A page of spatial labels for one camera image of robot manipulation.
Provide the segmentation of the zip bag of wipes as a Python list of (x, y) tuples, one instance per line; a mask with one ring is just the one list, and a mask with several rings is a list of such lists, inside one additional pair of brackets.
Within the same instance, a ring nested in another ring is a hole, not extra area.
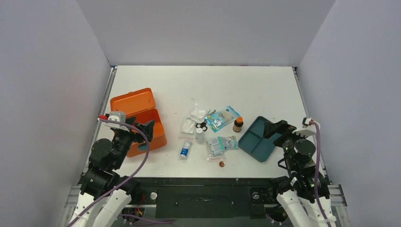
[(207, 160), (223, 160), (225, 159), (226, 146), (222, 137), (211, 138), (206, 141)]

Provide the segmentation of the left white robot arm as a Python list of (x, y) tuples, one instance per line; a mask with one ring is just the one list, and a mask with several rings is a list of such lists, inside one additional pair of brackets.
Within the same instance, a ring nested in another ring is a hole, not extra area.
[[(110, 227), (124, 207), (140, 200), (140, 182), (134, 176), (144, 166), (150, 152), (155, 120), (139, 123), (135, 117), (112, 111), (97, 119), (113, 132), (112, 140), (99, 139), (91, 147), (88, 170), (80, 177), (80, 192), (69, 227)], [(146, 153), (129, 176), (120, 169), (133, 143), (144, 144)]]

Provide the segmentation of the brown bottle orange cap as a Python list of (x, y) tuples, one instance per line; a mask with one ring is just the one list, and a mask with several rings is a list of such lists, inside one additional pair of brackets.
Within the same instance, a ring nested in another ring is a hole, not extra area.
[(237, 117), (234, 121), (233, 131), (240, 132), (242, 130), (243, 124), (244, 124), (243, 118), (241, 116)]

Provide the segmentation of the white bottle green label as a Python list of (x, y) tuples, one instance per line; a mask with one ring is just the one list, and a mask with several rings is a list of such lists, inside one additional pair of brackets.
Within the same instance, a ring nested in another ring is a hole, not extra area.
[(205, 142), (205, 131), (202, 128), (197, 128), (195, 131), (195, 140), (197, 143), (202, 144)]

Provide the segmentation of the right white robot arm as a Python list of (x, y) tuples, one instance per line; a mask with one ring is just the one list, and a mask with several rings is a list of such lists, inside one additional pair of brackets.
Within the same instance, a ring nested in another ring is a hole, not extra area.
[(264, 123), (263, 136), (273, 140), (284, 155), (278, 166), (287, 177), (267, 188), (267, 197), (278, 202), (295, 227), (334, 227), (329, 181), (320, 172), (321, 126), (305, 117), (301, 128), (286, 121)]

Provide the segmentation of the orange plastic medicine box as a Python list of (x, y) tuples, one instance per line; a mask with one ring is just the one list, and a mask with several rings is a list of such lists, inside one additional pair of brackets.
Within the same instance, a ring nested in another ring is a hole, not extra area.
[(153, 140), (146, 145), (143, 137), (137, 130), (128, 129), (136, 133), (136, 139), (132, 143), (128, 157), (143, 154), (147, 149), (150, 151), (161, 148), (167, 144), (164, 127), (156, 109), (156, 102), (150, 88), (144, 88), (138, 91), (129, 92), (125, 95), (113, 97), (110, 101), (111, 111), (121, 111), (127, 117), (136, 116), (135, 122), (146, 123), (150, 120), (155, 120)]

